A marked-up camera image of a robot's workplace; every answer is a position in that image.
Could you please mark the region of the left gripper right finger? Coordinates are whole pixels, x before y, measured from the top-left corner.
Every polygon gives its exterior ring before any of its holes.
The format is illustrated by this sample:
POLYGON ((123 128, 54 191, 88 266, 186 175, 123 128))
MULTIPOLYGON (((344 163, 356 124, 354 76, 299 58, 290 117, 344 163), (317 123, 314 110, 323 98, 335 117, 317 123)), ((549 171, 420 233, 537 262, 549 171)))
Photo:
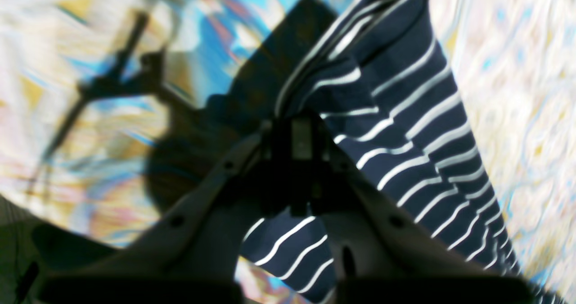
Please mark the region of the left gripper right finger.
POLYGON ((532 304, 518 277, 500 277, 432 240, 381 195, 315 115, 290 119, 291 214, 326 228, 337 285, 329 304, 532 304))

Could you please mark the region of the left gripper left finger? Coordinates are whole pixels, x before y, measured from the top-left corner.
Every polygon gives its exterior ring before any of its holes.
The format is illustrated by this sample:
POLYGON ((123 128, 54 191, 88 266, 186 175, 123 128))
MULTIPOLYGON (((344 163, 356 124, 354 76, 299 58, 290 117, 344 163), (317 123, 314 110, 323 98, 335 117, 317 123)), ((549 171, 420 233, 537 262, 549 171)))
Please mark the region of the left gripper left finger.
POLYGON ((249 230, 290 206, 280 187, 292 120, 275 119, 235 146, 203 183, 130 246, 75 270, 50 272, 44 304, 244 304, 234 274, 249 230))

